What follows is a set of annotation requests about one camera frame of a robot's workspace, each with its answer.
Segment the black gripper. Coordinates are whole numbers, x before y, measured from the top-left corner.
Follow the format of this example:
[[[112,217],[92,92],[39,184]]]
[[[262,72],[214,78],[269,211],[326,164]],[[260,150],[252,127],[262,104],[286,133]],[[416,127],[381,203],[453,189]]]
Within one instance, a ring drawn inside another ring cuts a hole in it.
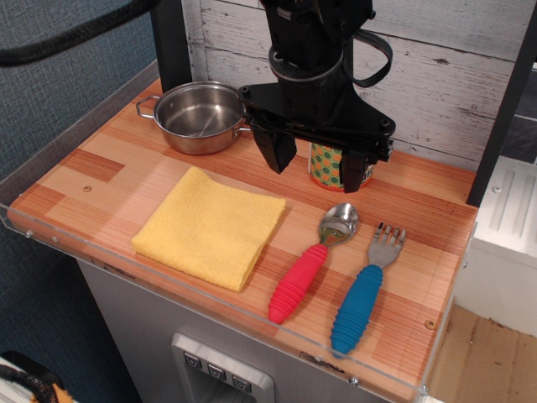
[[[395,122],[363,101],[342,72],[314,81],[246,85],[237,91],[268,167],[281,174],[296,156],[296,139],[342,150],[345,193],[366,184],[378,161],[389,160]]]

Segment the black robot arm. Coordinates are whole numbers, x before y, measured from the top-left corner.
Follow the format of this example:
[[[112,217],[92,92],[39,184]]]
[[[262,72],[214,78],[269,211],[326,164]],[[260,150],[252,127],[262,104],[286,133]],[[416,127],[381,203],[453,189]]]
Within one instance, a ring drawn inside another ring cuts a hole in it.
[[[237,97],[268,166],[280,174],[296,155],[296,139],[342,153],[346,193],[366,170],[388,161],[395,121],[367,104],[357,87],[378,84],[390,71],[390,44],[363,25],[370,1],[264,1],[275,83],[242,86]]]

